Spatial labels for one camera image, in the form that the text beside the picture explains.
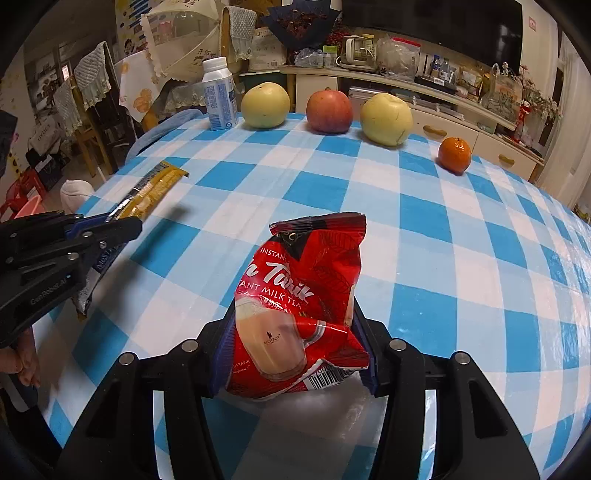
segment television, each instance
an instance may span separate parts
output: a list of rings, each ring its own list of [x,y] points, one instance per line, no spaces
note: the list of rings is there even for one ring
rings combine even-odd
[[[515,0],[342,0],[348,27],[386,30],[436,43],[485,65],[521,63],[523,20]]]

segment wrapper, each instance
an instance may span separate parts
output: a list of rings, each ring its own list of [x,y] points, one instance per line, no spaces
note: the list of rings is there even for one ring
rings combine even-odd
[[[358,213],[271,225],[235,292],[230,393],[267,400],[368,367],[350,329],[365,226]]]
[[[183,176],[188,177],[189,173],[168,162],[160,162],[125,195],[125,198],[106,217],[105,221],[109,222],[131,216],[140,218],[142,222],[145,221],[160,200]],[[113,264],[115,258],[125,248],[125,245],[127,244],[105,248],[102,255],[90,268],[86,276],[85,287],[73,297],[74,305],[80,316],[85,317],[88,313],[95,287]]]

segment apple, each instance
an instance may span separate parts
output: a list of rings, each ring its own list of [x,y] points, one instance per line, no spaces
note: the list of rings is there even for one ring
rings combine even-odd
[[[325,134],[343,134],[353,123],[353,107],[343,92],[321,90],[308,99],[306,117],[314,130]]]
[[[253,128],[281,125],[291,108],[290,97],[281,85],[265,82],[251,88],[242,98],[244,122]]]
[[[410,107],[389,93],[378,93],[361,107],[363,133],[373,142],[387,147],[404,143],[413,128]]]

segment bottle cap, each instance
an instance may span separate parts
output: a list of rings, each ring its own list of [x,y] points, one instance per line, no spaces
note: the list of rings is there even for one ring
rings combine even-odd
[[[214,70],[224,69],[228,66],[226,57],[216,57],[214,59],[203,61],[203,72],[213,72]]]

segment instant milk tea packet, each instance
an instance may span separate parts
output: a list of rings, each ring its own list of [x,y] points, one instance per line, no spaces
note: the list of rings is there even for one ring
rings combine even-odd
[[[235,292],[227,390],[268,400],[318,390],[365,369],[351,332],[365,216],[332,213],[270,226]]]

